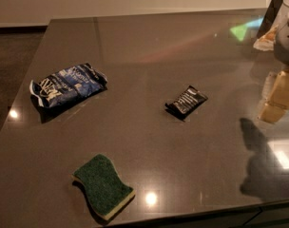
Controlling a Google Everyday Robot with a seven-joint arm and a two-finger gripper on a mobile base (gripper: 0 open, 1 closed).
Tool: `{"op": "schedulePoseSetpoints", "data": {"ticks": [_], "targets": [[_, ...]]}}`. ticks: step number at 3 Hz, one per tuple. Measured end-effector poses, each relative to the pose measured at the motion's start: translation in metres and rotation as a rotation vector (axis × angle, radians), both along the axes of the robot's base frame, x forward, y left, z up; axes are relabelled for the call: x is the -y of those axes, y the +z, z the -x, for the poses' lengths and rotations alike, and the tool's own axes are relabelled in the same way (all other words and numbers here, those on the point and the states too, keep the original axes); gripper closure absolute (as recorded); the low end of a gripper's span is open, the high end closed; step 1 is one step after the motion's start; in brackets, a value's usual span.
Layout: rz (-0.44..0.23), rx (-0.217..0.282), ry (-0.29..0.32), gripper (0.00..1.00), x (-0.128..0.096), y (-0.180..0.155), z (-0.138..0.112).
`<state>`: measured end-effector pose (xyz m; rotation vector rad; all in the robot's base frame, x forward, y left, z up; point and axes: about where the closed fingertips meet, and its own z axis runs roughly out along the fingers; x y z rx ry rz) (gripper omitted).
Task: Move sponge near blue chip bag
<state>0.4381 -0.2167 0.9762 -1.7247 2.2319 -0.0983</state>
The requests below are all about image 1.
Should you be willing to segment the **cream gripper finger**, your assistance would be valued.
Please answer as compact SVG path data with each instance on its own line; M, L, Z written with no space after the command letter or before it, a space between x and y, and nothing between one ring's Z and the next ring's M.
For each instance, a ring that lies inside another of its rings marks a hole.
M253 48L261 51L273 51L277 30L277 27L270 28L264 35L256 40Z

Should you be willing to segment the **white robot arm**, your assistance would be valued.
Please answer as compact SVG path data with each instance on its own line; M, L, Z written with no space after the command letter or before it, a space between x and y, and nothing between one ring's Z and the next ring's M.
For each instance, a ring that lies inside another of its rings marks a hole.
M289 66L289 0L271 0L260 25L254 48L273 51Z

